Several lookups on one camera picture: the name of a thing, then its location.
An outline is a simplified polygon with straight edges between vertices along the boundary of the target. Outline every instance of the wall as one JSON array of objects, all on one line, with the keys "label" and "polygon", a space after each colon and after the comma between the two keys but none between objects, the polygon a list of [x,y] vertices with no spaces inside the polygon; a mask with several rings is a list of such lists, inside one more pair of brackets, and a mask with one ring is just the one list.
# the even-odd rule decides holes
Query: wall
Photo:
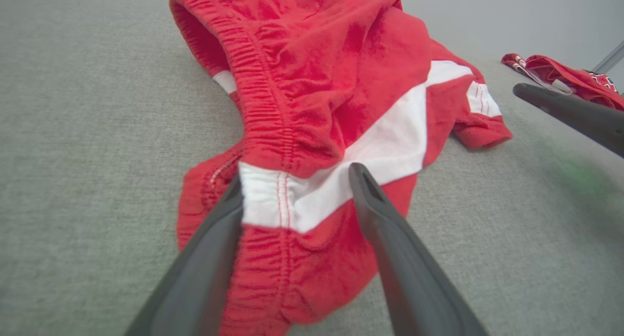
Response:
[{"label": "wall", "polygon": [[624,40],[623,2],[403,0],[403,7],[459,55],[542,54],[570,67],[593,69]]},{"label": "wall", "polygon": [[620,94],[624,93],[624,59],[617,63],[615,67],[611,68],[611,70],[607,72],[607,76],[611,78],[618,92]]}]

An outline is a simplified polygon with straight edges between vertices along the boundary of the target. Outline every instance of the wrinkled fabric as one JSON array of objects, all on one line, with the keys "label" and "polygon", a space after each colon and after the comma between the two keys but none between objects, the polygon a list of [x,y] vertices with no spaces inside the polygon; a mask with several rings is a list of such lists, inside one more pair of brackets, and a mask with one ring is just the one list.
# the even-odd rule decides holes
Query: wrinkled fabric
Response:
[{"label": "wrinkled fabric", "polygon": [[170,0],[190,51],[236,103],[230,150],[183,179],[180,248],[235,174],[243,234],[220,334],[287,333],[351,301],[377,272],[348,187],[366,165],[404,216],[451,132],[512,137],[481,73],[400,0]]},{"label": "wrinkled fabric", "polygon": [[618,94],[615,84],[605,74],[572,69],[540,55],[524,60],[515,53],[509,53],[503,56],[501,63],[548,90],[567,95],[576,94],[589,102],[624,111],[624,98]]}]

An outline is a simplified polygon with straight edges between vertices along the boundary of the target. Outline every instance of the red fabric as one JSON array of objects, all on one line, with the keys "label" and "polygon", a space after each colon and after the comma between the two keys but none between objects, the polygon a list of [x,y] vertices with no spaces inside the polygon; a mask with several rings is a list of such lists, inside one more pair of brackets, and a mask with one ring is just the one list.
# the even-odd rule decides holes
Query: red fabric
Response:
[{"label": "red fabric", "polygon": [[[424,166],[451,131],[468,147],[512,137],[501,116],[471,111],[467,91],[484,83],[475,67],[431,40],[400,0],[171,0],[190,51],[211,76],[231,71],[230,96],[245,136],[186,174],[180,198],[180,248],[214,207],[238,169],[310,178],[329,169],[397,100],[428,81],[432,60],[472,74],[426,91]],[[416,174],[383,185],[406,215]],[[244,224],[220,334],[287,333],[351,301],[376,274],[370,245],[348,200],[313,229]]]},{"label": "red fabric", "polygon": [[624,98],[606,76],[597,78],[595,74],[566,67],[554,59],[539,55],[524,60],[515,53],[505,54],[501,63],[529,78],[532,77],[526,71],[533,72],[546,83],[559,80],[573,88],[575,94],[584,100],[624,111]]}]

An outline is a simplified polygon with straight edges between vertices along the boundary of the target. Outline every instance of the folded clothing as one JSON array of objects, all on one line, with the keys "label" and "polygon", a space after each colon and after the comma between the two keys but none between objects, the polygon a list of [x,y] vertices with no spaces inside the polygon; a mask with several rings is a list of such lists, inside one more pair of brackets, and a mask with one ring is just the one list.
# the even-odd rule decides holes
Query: folded clothing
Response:
[{"label": "folded clothing", "polygon": [[351,301],[377,272],[348,166],[405,216],[417,173],[452,131],[512,137],[475,67],[400,0],[170,0],[190,51],[236,103],[243,139],[183,181],[180,248],[235,174],[243,234],[220,334],[287,333]]},{"label": "folded clothing", "polygon": [[505,54],[501,63],[533,79],[542,87],[562,94],[575,94],[589,102],[624,111],[624,98],[605,74],[572,69],[546,56],[524,60],[515,53]]}]

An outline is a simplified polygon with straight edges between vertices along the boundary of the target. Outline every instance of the white trim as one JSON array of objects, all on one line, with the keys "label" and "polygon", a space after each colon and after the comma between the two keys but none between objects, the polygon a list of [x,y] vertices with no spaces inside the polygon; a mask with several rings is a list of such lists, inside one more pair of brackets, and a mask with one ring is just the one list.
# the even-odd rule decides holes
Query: white trim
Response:
[{"label": "white trim", "polygon": [[416,174],[427,151],[427,87],[471,75],[449,60],[431,63],[428,80],[412,87],[345,150],[343,159],[310,178],[239,162],[243,222],[305,233],[352,198],[349,165],[363,163],[380,185]]},{"label": "white trim", "polygon": [[221,89],[225,90],[227,94],[231,94],[236,91],[236,80],[230,71],[220,71],[216,73],[212,79],[221,86]]},{"label": "white trim", "polygon": [[501,116],[501,109],[494,102],[485,83],[473,81],[468,88],[468,92],[466,92],[466,98],[468,98],[468,104],[472,113],[483,114],[490,118]]}]

